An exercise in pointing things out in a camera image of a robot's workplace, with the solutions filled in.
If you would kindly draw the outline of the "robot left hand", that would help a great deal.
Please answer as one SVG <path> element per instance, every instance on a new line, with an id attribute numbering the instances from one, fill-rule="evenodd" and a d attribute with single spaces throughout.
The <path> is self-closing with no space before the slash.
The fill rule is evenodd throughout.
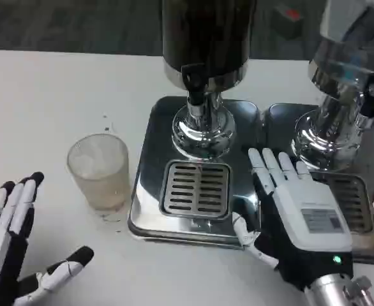
<path id="1" fill-rule="evenodd" d="M 37 305 L 78 275 L 93 259 L 82 246 L 42 272 L 20 278 L 34 223 L 34 202 L 43 182 L 40 171 L 0 187 L 0 305 Z"/>

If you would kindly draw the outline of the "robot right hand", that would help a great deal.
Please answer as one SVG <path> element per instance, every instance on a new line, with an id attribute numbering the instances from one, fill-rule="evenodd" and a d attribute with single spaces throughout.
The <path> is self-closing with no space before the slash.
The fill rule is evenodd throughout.
<path id="1" fill-rule="evenodd" d="M 250 148 L 260 227 L 244 207 L 232 212 L 243 249 L 303 291 L 327 276 L 354 276 L 352 234 L 331 188 L 285 152 Z"/>

